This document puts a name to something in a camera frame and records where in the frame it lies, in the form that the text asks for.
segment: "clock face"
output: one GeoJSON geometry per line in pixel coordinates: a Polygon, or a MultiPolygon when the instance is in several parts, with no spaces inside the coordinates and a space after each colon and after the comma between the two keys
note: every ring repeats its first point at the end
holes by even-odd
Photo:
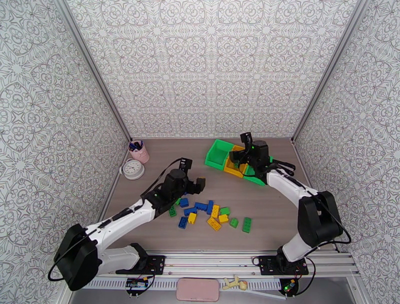
{"type": "Polygon", "coordinates": [[[135,174],[140,171],[142,164],[137,160],[128,161],[123,168],[123,171],[128,174],[135,174]]]}

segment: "green bin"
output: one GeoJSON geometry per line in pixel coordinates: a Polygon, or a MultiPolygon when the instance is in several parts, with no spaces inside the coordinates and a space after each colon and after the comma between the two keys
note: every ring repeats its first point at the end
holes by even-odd
{"type": "Polygon", "coordinates": [[[229,157],[229,152],[232,150],[233,147],[233,143],[216,139],[212,144],[210,150],[207,152],[204,163],[207,166],[223,171],[225,162],[229,157]]]}

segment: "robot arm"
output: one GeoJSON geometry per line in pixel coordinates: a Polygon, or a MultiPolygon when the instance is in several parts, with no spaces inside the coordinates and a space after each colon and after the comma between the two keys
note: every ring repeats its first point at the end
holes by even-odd
{"type": "Polygon", "coordinates": [[[69,289],[76,291],[97,275],[132,269],[140,260],[140,251],[143,250],[139,245],[107,248],[136,227],[168,211],[185,193],[199,194],[206,185],[205,178],[198,178],[196,183],[188,179],[191,159],[180,158],[176,161],[180,161],[179,169],[172,169],[163,183],[150,190],[157,181],[154,182],[132,206],[86,228],[80,224],[70,227],[54,257],[54,265],[48,274],[49,280],[64,279],[69,289]],[[61,279],[50,276],[55,266],[62,274],[61,279]]]}
{"type": "Polygon", "coordinates": [[[255,172],[252,176],[278,190],[298,210],[297,233],[277,250],[276,255],[280,272],[285,273],[287,270],[293,274],[296,262],[301,262],[314,248],[325,245],[343,233],[335,198],[328,191],[319,192],[293,178],[296,167],[272,159],[265,141],[253,141],[250,132],[241,134],[240,138],[245,149],[231,151],[230,160],[238,166],[251,166],[255,172]]]}

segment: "pink eraser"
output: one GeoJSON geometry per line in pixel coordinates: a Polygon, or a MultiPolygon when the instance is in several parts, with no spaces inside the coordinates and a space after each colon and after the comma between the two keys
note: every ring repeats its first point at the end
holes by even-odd
{"type": "Polygon", "coordinates": [[[176,286],[179,301],[217,302],[220,298],[220,283],[213,278],[180,278],[176,286]]]}

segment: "yellow lego brick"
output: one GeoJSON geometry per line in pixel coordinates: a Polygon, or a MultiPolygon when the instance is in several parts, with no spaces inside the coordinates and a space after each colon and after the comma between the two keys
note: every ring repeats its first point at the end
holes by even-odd
{"type": "Polygon", "coordinates": [[[220,224],[225,224],[225,223],[229,222],[229,218],[228,218],[227,214],[220,215],[218,217],[218,220],[219,220],[220,224]]]}
{"type": "Polygon", "coordinates": [[[218,218],[218,215],[220,215],[220,206],[214,205],[212,207],[211,217],[216,219],[218,218]]]}
{"type": "Polygon", "coordinates": [[[212,217],[210,217],[208,220],[207,220],[207,223],[211,226],[211,228],[212,229],[214,229],[215,231],[218,231],[218,230],[220,230],[220,228],[221,228],[221,225],[220,225],[220,223],[219,222],[217,222],[215,219],[213,219],[212,217]]]}
{"type": "Polygon", "coordinates": [[[196,222],[196,217],[197,217],[197,214],[191,212],[191,213],[189,214],[189,218],[187,219],[187,221],[189,222],[189,224],[194,224],[194,223],[196,222]]]}

